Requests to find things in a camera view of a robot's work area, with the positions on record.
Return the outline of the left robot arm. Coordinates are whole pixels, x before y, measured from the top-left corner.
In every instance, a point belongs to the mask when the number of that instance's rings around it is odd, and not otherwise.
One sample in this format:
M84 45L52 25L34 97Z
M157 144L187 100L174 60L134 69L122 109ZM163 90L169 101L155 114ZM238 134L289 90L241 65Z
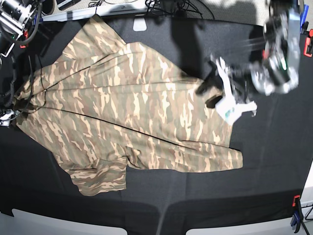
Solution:
M263 36L250 46L261 45L262 59L244 64L229 64L212 54L208 77L196 90L204 95L217 85L222 94L213 99L214 108L227 122L243 113L257 113L255 96L287 94L298 87L300 65L301 0L269 1L269 18Z

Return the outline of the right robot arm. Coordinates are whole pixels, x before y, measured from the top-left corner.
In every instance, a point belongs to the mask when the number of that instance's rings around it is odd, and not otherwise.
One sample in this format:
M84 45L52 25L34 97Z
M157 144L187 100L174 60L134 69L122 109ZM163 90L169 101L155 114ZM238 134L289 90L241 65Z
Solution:
M0 2L0 57L10 58L12 79L9 90L0 95L0 125L8 127L25 109L14 110L15 82L18 68L12 50L26 47L35 37L40 23L41 0L2 0Z

